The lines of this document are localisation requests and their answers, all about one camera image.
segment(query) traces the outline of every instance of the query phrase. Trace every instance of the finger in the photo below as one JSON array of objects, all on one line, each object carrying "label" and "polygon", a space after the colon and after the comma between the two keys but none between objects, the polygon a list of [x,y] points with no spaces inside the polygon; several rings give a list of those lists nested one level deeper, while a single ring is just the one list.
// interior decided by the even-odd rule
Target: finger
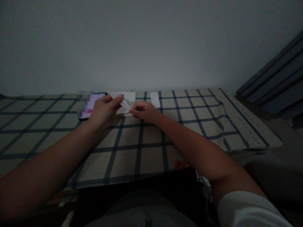
[{"label": "finger", "polygon": [[102,98],[100,98],[103,102],[105,103],[109,103],[110,101],[113,100],[113,98],[110,96],[110,95],[106,95],[106,96],[103,96]]},{"label": "finger", "polygon": [[120,105],[120,103],[123,101],[124,95],[119,95],[118,97],[114,98],[112,101],[108,103],[110,108],[115,108]]},{"label": "finger", "polygon": [[144,109],[144,107],[145,107],[145,103],[144,102],[136,102],[135,104],[134,104],[134,106],[133,106],[133,108],[132,109]]},{"label": "finger", "polygon": [[141,118],[142,112],[134,109],[130,109],[129,112],[135,117],[135,118]]}]

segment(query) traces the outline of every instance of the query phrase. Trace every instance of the checkered tablecloth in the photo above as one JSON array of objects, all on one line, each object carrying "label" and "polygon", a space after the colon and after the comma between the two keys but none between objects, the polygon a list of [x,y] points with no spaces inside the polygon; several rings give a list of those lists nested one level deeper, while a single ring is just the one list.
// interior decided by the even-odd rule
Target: checkered tablecloth
[{"label": "checkered tablecloth", "polygon": [[[253,113],[222,89],[158,92],[164,115],[235,156],[282,144]],[[138,92],[136,101],[150,101]],[[24,96],[0,101],[0,177],[39,154],[80,124],[77,95]],[[116,118],[66,184],[81,188],[146,178],[186,166],[166,135],[132,116]]]}]

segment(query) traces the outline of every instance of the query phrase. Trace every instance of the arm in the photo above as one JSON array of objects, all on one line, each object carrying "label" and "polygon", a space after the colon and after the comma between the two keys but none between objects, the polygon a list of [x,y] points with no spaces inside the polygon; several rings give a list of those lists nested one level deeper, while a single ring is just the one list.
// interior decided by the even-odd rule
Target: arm
[{"label": "arm", "polygon": [[97,100],[87,122],[1,178],[0,218],[21,216],[49,201],[100,139],[122,100],[123,96]]},{"label": "arm", "polygon": [[135,103],[130,112],[165,132],[184,158],[210,181],[217,204],[233,191],[248,191],[267,199],[249,174],[210,140],[162,115],[149,102]]}]

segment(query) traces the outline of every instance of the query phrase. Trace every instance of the curtain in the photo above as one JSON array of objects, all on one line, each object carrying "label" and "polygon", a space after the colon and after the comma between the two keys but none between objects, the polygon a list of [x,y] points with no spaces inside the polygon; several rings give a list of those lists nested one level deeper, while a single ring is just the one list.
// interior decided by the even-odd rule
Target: curtain
[{"label": "curtain", "polygon": [[284,119],[303,113],[303,32],[251,77],[237,94]]}]

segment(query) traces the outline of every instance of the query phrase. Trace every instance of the shirt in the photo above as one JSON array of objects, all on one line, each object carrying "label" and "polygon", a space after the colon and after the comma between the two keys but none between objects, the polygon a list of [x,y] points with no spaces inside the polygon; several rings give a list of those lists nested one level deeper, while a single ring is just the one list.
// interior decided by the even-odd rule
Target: shirt
[{"label": "shirt", "polygon": [[[147,198],[128,198],[110,210],[86,226],[196,226],[168,201],[156,203],[155,198],[152,203]],[[270,201],[250,192],[226,194],[217,211],[221,226],[292,226]]]}]

